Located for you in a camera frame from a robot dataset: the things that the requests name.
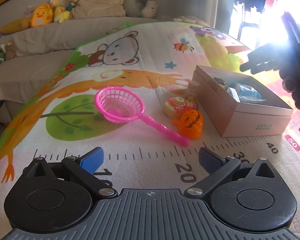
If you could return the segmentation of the blue tissue packet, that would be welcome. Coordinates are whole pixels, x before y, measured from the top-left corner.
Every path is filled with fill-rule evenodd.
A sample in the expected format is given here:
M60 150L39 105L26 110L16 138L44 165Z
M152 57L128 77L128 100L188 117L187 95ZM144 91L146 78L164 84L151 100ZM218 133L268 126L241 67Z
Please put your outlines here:
M261 94L253 87L241 83L233 83L227 87L226 91L237 101L241 103L259 104L265 102Z

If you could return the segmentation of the pink toy net scoop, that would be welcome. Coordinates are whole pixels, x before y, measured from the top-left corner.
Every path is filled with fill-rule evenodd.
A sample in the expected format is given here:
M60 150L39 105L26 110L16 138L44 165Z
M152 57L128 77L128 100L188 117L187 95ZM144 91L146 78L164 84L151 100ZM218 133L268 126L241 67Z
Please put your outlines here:
M187 147L190 140L146 115L143 100L131 90L108 86L99 90L94 97L97 110L110 122L124 124L141 120L148 126L168 137L180 146Z

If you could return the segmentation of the toy camera hello kitty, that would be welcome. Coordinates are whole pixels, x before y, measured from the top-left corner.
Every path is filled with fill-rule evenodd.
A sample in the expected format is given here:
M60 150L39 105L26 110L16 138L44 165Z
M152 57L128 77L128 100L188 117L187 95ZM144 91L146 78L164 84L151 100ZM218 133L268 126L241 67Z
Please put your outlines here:
M156 88L155 94L163 113L170 119L179 119L185 111L198 109L196 102L198 89L182 89L168 86Z

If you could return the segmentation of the orange toy piece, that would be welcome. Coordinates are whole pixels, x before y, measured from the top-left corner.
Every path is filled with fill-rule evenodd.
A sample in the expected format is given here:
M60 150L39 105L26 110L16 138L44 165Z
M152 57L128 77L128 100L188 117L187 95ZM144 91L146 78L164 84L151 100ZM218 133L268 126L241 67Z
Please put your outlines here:
M183 137L196 140L202 136L203 116L198 110L191 109L185 111L179 119L173 119L172 123Z

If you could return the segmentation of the pink cardboard box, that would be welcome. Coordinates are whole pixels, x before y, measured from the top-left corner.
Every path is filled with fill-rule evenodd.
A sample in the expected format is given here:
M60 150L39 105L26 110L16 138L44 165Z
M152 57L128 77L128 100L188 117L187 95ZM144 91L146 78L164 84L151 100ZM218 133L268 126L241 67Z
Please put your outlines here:
M262 102L236 101L216 79L227 85L249 85L261 94ZM293 109L251 76L197 65L193 78L200 84L197 99L222 137L258 137L282 134Z

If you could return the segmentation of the colourful cartoon play mat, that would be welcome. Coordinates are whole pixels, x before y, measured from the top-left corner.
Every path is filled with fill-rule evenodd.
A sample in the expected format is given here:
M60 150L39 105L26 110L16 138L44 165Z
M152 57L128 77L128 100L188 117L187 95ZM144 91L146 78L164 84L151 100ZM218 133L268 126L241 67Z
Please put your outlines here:
M298 209L291 228L300 237L300 111L277 73L260 73L256 79L292 116L281 135L275 134L272 122L262 121L254 124L255 135L247 133L247 124L243 124L239 136L222 137L205 115L201 137L181 147L139 120L109 122L94 106L94 96L101 88L123 87L142 98L147 115L174 129L162 110L164 102L185 96L197 66L214 70L213 55L223 68L244 62L248 51L241 48L232 54L236 45L232 37L200 37L187 23L154 22L79 46L19 110L1 137L0 239L11 229L4 199L33 158L57 162L97 146L104 151L97 177L118 190L185 189L206 176L197 159L203 146L245 162L267 157L296 197Z

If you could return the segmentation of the beige covered sofa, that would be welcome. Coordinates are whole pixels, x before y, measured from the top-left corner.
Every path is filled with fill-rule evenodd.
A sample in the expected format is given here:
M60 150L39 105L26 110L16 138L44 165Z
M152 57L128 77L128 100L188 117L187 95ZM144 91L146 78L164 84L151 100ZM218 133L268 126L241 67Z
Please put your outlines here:
M124 24L149 19L104 17L67 20L29 28L0 38L12 42L16 56L0 64L0 122L9 123L21 107L59 70L80 45Z

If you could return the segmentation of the bear plush on pillow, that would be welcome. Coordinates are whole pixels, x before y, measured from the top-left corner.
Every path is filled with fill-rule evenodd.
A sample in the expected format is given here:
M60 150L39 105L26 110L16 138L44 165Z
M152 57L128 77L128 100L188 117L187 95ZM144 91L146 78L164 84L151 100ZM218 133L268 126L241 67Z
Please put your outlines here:
M141 10L143 18L154 18L158 11L158 4L155 1L148 1L145 7Z

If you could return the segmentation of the yellow small plush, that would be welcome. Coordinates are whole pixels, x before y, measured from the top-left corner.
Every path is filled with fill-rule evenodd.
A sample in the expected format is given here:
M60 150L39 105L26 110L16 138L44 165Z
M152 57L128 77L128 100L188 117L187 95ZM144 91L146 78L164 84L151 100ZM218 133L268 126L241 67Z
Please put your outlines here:
M62 23L70 19L70 11L61 6L59 0L50 0L50 8L53 10L53 21Z

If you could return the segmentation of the yellow long cushion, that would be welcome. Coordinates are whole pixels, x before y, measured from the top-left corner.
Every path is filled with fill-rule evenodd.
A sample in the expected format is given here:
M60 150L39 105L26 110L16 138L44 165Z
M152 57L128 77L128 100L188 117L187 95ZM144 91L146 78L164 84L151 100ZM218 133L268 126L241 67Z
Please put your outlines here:
M29 28L30 28L30 18L25 17L25 18L19 18L13 22L8 23L7 25L5 25L0 29L0 32L4 35L8 35Z

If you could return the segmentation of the yellow duck plush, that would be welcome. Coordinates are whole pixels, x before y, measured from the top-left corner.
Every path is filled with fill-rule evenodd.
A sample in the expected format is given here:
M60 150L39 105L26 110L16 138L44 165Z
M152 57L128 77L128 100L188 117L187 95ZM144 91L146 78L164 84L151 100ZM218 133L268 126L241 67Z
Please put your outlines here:
M38 6L30 18L31 28L43 26L53 22L53 10L49 4L41 4Z

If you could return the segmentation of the grey neck pillow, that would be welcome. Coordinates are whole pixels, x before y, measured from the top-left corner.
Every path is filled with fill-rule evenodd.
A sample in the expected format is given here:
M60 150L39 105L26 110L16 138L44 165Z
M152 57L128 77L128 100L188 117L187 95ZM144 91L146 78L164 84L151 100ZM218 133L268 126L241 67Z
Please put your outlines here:
M141 10L145 7L148 1L155 0L124 0L123 8L127 17L141 17Z

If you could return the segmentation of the beige pillow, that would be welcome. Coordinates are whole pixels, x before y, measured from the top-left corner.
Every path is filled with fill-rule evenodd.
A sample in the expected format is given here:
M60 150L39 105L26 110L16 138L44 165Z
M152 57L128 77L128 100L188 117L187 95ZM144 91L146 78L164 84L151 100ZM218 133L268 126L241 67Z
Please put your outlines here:
M79 0L71 10L72 19L125 17L124 0Z

